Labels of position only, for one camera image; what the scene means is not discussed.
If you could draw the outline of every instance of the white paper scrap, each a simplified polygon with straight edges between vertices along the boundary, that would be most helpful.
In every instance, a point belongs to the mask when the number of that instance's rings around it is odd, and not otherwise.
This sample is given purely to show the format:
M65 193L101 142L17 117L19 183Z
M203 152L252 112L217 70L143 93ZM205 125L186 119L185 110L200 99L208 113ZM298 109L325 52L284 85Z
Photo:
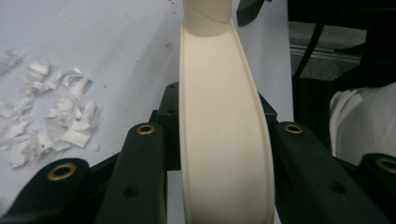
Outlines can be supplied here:
M71 98L59 99L56 107L49 111L48 117L56 119L64 127L70 127L73 120L81 117L77 100Z
M43 82L50 73L50 62L47 60L32 62L25 74L20 75L19 82L21 89L27 95L34 95L46 92L49 89L57 87L57 78L62 75L55 74L55 77L50 81Z
M25 132L26 126L32 120L28 117L24 117L19 119L17 122L12 123L8 127L6 127L5 133L3 134L3 138L13 138Z
M84 73L82 72L82 70L77 67L74 67L70 71L64 72L64 75L65 77L64 80L62 81L62 85L66 87L69 87L74 80L84 77Z
M0 75L6 73L16 64L22 62L22 56L14 54L12 50L0 54Z
M87 104L84 105L82 117L92 119L93 115L95 114L95 110L96 104L93 101L89 101Z
M88 78L84 77L78 83L76 83L72 88L70 88L70 95L79 97L84 94L85 88L87 86Z
M47 60L32 62L28 70L33 74L48 75L50 73L50 62Z
M33 104L33 98L24 98L20 100L14 107L13 109L13 114L11 117L13 119L20 119L24 112L32 107Z
M93 145L92 150L93 150L93 151L96 151L96 152L100 151L100 145L99 145L99 143L96 143L95 145Z
M85 147L92 136L92 118L95 110L96 104L94 102L89 101L85 104L81 119L73 121L62 139L79 147Z
M12 146L8 161L16 168L37 158L43 151L39 145L38 134L33 133L28 140Z
M57 71L55 74L49 77L49 80L45 83L48 89L55 90L58 88L59 83L61 83L61 79L64 77L64 73Z
M23 136L18 136L18 137L12 137L12 138L3 138L0 139L0 147L5 147L9 145L13 145L19 142L24 142L30 138L30 135L23 135Z
M69 129L62 138L64 141L74 144L79 147L85 147L88 140L91 138L91 131L75 131Z

